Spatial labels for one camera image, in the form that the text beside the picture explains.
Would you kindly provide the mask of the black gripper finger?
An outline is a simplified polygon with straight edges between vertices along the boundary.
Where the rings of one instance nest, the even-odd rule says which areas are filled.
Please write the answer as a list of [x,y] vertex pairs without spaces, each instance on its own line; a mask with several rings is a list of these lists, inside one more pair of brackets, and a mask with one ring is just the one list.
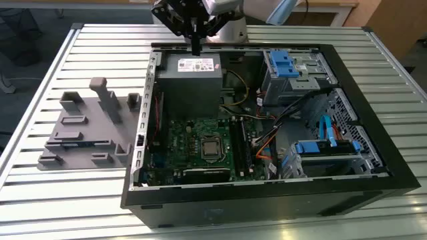
[[191,44],[191,53],[196,56],[196,17],[182,18],[167,1],[155,1],[151,13],[176,36],[184,36]]
[[227,22],[235,17],[234,12],[222,13],[211,20],[208,20],[210,15],[207,13],[200,13],[196,17],[196,56],[202,52],[202,40],[207,37],[212,37]]

